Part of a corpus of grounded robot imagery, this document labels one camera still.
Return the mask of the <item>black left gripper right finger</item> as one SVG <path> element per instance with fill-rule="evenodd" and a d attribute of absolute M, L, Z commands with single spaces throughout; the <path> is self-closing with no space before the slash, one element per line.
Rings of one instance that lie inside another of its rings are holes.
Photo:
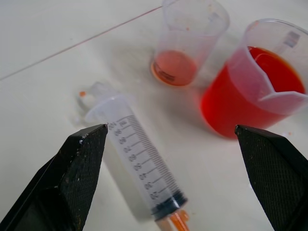
<path fill-rule="evenodd" d="M 308 161 L 283 136 L 237 125 L 250 184 L 276 231 L 308 229 Z"/>

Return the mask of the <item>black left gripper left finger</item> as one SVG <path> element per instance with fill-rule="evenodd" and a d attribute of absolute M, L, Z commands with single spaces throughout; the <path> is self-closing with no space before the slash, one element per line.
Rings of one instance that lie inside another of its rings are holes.
<path fill-rule="evenodd" d="M 70 135 L 0 223 L 2 231 L 81 231 L 96 191 L 106 124 Z"/>

